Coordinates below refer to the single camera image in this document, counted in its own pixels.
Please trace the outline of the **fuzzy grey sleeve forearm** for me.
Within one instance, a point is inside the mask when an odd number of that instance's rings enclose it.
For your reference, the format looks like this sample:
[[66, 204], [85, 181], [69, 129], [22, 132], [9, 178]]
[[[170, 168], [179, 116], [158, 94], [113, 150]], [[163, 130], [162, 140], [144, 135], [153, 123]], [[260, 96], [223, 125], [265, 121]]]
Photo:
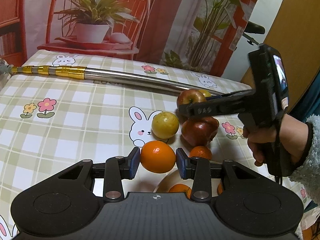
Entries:
[[319, 205], [319, 115], [309, 116], [306, 124], [306, 147], [289, 179], [301, 183], [310, 198]]

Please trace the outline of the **person right hand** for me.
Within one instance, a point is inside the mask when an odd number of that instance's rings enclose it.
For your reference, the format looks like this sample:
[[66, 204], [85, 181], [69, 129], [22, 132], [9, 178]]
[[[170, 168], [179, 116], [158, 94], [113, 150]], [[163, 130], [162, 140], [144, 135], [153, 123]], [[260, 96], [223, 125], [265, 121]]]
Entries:
[[276, 138], [285, 150], [291, 154], [291, 161], [296, 164], [302, 158], [308, 147], [312, 134], [311, 124], [303, 123], [290, 115], [285, 114], [281, 121], [280, 130], [275, 127], [259, 128], [250, 132], [244, 127], [243, 136], [247, 139], [247, 144], [253, 153], [255, 165], [261, 166], [265, 161], [265, 155], [260, 147], [268, 142], [275, 142]]

